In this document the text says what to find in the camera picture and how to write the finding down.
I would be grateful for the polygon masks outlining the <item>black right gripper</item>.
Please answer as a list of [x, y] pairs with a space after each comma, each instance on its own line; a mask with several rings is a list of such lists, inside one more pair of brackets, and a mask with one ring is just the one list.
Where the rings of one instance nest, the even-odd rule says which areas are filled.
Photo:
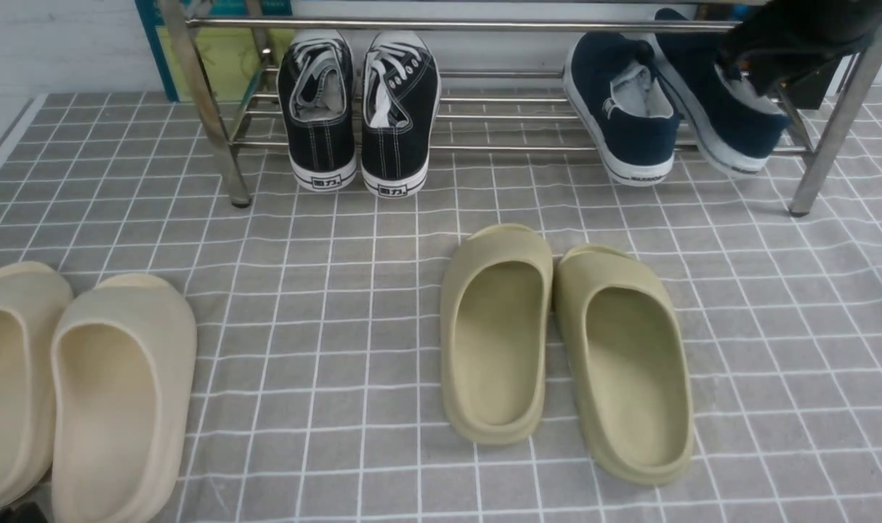
[[882, 1], [770, 1], [724, 34], [717, 64], [758, 95], [873, 43]]

